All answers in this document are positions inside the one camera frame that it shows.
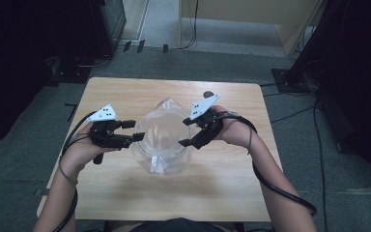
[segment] forearm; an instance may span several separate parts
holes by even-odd
[[[68,159],[62,161],[62,169],[69,178],[77,180],[79,169],[74,167]],[[62,175],[58,168],[34,231],[53,231],[57,228],[68,214],[74,192],[75,186]],[[73,215],[62,231],[74,231],[74,222]]]
[[[255,132],[252,134],[249,152],[265,180],[279,189],[299,196],[273,159],[264,141]],[[316,231],[314,221],[304,206],[273,192],[263,184],[261,189],[276,231]]]

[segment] robotic hand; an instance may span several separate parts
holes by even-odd
[[[134,120],[116,119],[117,114],[110,104],[87,118],[87,121],[93,123],[89,132],[93,144],[104,148],[128,148],[132,142],[143,140],[144,132],[133,135],[114,134],[114,130],[118,128],[129,129],[135,126]],[[101,164],[102,160],[103,154],[99,154],[93,159],[93,163]]]
[[[211,106],[219,99],[219,94],[213,94],[210,91],[204,93],[204,99],[192,104],[191,113],[189,118],[183,120],[187,126],[196,124],[201,130],[191,139],[184,139],[179,141],[184,147],[194,146],[196,149],[209,144],[215,139],[223,129],[222,119],[232,118],[242,121],[251,127],[255,132],[254,125],[248,120],[244,119],[241,115],[231,111],[216,112],[211,109]]]

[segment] plastic wrap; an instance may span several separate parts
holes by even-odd
[[[172,99],[160,102],[138,124],[136,132],[144,139],[132,146],[134,158],[146,171],[163,175],[182,172],[191,160],[191,148],[180,140],[191,138],[193,128],[183,124],[187,112]]]

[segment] black stand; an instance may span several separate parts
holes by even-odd
[[[273,79],[276,87],[281,93],[309,93],[308,85],[305,82],[291,82],[287,78],[289,70],[272,69]]]
[[[85,84],[91,70],[92,68],[89,67],[70,66],[66,65],[65,62],[61,62],[50,81],[52,84],[59,82]]]
[[[337,35],[341,30],[339,22],[341,22],[343,15],[338,14],[337,9],[343,5],[343,2],[344,0],[328,1],[318,27],[290,70],[272,69],[272,75],[279,92],[309,92],[303,78],[304,71],[310,65],[321,66],[332,57],[337,48],[337,41],[340,40]]]

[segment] person's left arm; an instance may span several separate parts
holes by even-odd
[[[71,207],[75,192],[73,182],[77,183],[79,172],[98,154],[118,150],[93,145],[88,137],[91,126],[92,124],[88,124],[77,133],[76,142],[62,156],[60,165],[69,180],[58,167],[34,231],[54,231],[66,217]],[[74,214],[62,231],[75,231]]]

